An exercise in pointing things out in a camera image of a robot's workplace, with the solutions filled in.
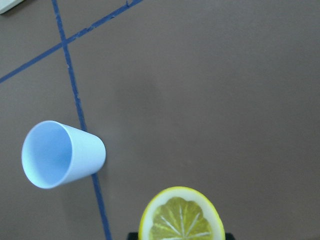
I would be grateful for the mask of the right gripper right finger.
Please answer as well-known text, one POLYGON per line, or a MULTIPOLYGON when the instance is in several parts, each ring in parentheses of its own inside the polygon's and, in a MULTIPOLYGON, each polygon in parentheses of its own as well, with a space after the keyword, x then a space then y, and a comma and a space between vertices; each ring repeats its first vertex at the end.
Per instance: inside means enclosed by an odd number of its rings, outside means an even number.
POLYGON ((225 240, 235 240, 235 237, 232 233, 226 232, 225 233, 225 240))

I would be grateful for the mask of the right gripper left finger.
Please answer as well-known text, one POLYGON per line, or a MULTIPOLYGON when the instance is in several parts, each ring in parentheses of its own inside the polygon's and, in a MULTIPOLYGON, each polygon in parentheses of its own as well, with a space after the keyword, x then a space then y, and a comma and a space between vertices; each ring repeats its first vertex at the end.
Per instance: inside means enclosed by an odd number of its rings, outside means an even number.
POLYGON ((127 235, 127 240, 139 240, 138 232, 129 232, 127 235))

